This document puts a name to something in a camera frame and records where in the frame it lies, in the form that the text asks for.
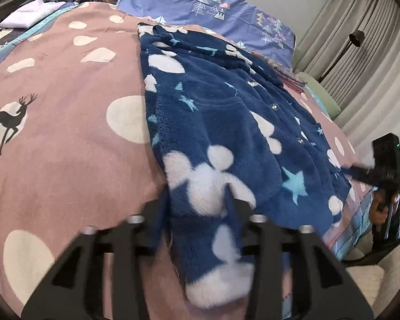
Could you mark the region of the person's right hand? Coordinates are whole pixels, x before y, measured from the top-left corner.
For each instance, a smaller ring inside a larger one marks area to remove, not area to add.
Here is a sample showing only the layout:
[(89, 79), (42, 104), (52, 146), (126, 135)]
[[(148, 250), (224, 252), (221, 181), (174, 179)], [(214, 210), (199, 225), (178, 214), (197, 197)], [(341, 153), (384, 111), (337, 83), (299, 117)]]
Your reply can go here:
[[(380, 210), (380, 206), (385, 202), (385, 191), (383, 189), (376, 190), (373, 195), (372, 203), (369, 209), (369, 220), (372, 225), (380, 227), (385, 224), (387, 217), (389, 215), (389, 208), (385, 207)], [(392, 197), (392, 220), (391, 222), (396, 222), (400, 219), (400, 210), (398, 209), (400, 202), (400, 194), (397, 193)]]

